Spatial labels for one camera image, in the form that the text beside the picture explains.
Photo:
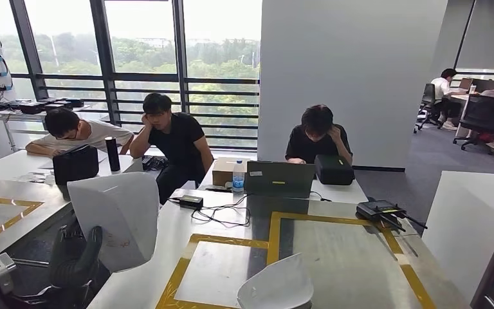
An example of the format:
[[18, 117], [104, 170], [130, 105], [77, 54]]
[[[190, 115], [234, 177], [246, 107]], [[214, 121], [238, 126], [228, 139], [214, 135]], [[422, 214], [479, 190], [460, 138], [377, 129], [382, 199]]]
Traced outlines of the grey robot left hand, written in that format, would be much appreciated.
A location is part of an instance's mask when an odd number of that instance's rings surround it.
[[73, 218], [55, 238], [50, 258], [50, 283], [88, 303], [94, 296], [93, 283], [99, 268], [102, 228], [93, 227], [84, 235]]

